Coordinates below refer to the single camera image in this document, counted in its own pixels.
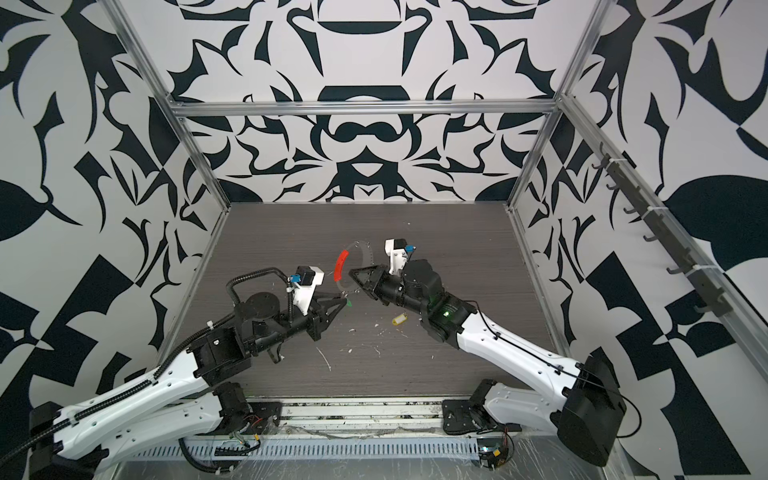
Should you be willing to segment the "red key tag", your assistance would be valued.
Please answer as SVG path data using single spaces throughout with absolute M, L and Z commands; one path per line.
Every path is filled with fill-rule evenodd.
M 343 268 L 350 252 L 348 249 L 341 251 L 334 266 L 334 281 L 340 282 L 343 278 Z

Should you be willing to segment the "yellow key tag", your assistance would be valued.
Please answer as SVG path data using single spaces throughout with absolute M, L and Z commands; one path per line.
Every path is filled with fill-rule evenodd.
M 392 320 L 392 324 L 395 326 L 403 324 L 408 317 L 405 314 L 400 314 Z

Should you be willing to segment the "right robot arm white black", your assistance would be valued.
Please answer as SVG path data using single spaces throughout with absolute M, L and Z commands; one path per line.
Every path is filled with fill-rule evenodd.
M 605 361 L 594 356 L 577 361 L 503 328 L 477 302 L 450 293 L 425 259 L 406 263 L 398 274 L 374 265 L 349 275 L 370 298 L 418 314 L 437 341 L 496 365 L 534 390 L 533 397 L 522 399 L 499 382 L 477 388 L 475 397 L 496 423 L 554 433 L 581 460 L 608 464 L 634 404 L 620 393 Z

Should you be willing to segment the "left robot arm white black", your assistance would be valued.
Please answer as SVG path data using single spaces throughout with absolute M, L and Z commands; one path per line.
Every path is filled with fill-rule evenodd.
M 238 435 L 253 410 L 234 376 L 265 353 L 281 362 L 290 338 L 320 340 L 346 307 L 344 294 L 319 291 L 317 267 L 287 275 L 275 267 L 229 280 L 232 311 L 175 347 L 154 369 L 92 399 L 32 410 L 29 437 L 1 458 L 28 459 L 32 479 L 90 479 L 147 447 L 194 435 Z

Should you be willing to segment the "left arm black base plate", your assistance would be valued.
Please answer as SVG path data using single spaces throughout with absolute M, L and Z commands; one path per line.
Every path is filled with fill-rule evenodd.
M 249 402 L 250 411 L 245 416 L 244 429 L 241 433 L 246 436 L 270 434 L 276 431 L 282 423 L 283 403 L 280 401 Z

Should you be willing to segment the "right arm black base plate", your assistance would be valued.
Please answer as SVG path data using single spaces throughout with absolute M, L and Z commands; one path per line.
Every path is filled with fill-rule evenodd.
M 476 433 L 490 426 L 484 411 L 470 400 L 443 400 L 441 411 L 442 429 L 447 435 Z

